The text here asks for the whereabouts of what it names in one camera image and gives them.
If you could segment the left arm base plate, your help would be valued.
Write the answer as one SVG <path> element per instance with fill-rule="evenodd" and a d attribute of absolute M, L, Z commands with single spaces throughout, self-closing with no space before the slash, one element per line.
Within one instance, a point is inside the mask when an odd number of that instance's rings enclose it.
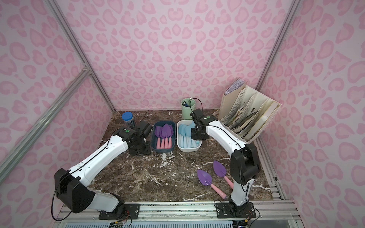
<path fill-rule="evenodd" d="M 124 220 L 138 219 L 140 204 L 137 203 L 122 203 L 118 204 L 112 212 L 100 211 L 99 220 Z"/>

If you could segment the round purple shovel pink handle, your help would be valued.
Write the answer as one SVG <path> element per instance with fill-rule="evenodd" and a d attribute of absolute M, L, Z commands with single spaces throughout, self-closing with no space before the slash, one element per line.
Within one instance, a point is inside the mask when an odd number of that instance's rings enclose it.
<path fill-rule="evenodd" d="M 168 147 L 168 138 L 169 138 L 169 133 L 170 133 L 170 127 L 169 124 L 165 124 L 162 127 L 162 131 L 161 131 L 161 136 L 162 138 L 165 139 L 165 144 L 164 144 L 164 149 L 169 149 Z"/>

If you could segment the blue shovel angled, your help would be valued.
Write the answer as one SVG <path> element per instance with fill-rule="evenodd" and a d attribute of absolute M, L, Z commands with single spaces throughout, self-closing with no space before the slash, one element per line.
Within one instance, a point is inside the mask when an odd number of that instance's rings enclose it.
<path fill-rule="evenodd" d="M 191 140 L 191 148 L 196 148 L 199 147 L 200 142 L 199 141 L 195 141 L 195 140 Z"/>

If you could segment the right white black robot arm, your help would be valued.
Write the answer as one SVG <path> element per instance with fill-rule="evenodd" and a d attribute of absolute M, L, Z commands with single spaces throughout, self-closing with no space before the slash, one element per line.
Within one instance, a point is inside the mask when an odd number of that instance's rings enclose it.
<path fill-rule="evenodd" d="M 249 192 L 260 172 L 257 147 L 239 139 L 213 115 L 205 116 L 202 110 L 196 109 L 190 116 L 195 124 L 192 138 L 204 141 L 212 137 L 230 156 L 230 174 L 234 179 L 230 201 L 236 207 L 243 206 L 249 201 Z"/>

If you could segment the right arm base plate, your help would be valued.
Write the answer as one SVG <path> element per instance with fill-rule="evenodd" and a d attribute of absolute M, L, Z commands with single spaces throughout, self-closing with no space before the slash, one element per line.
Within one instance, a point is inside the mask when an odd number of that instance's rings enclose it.
<path fill-rule="evenodd" d="M 219 219 L 252 219 L 256 212 L 251 202 L 235 206 L 232 202 L 215 202 L 217 218 Z"/>

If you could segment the white storage box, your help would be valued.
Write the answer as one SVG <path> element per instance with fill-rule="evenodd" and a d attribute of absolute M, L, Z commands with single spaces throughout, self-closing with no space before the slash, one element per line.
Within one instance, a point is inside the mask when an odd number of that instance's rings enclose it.
<path fill-rule="evenodd" d="M 193 120 L 182 120 L 177 123 L 177 145 L 182 152 L 196 152 L 202 142 L 193 140 L 191 130 L 194 129 Z"/>

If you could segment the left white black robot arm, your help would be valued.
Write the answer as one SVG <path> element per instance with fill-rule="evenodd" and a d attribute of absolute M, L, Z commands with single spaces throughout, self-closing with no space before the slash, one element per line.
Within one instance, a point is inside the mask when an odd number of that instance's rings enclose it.
<path fill-rule="evenodd" d="M 120 196 L 92 190 L 89 185 L 120 154 L 150 154 L 150 143 L 146 139 L 152 130 L 152 126 L 145 121 L 141 121 L 134 128 L 121 127 L 85 160 L 68 170 L 59 169 L 54 175 L 56 197 L 73 213 L 97 210 L 100 212 L 100 219 L 122 217 L 125 213 L 125 202 Z"/>

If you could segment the pointed purple shovel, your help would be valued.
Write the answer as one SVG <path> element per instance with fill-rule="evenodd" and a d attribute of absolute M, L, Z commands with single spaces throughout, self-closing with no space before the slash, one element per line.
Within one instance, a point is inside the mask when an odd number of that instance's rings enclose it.
<path fill-rule="evenodd" d="M 213 184 L 213 180 L 210 174 L 208 174 L 207 172 L 203 171 L 203 170 L 197 170 L 197 176 L 198 179 L 200 181 L 200 183 L 204 186 L 210 186 L 212 187 L 212 189 L 222 198 L 222 199 L 227 199 L 227 195 L 220 190 L 217 186 L 215 186 Z"/>

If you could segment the dark teal storage box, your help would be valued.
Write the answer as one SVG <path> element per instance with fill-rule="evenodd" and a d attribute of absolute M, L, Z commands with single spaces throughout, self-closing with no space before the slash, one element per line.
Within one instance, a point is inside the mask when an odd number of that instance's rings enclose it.
<path fill-rule="evenodd" d="M 171 153 L 176 145 L 176 123 L 159 121 L 154 124 L 151 150 L 158 154 Z"/>

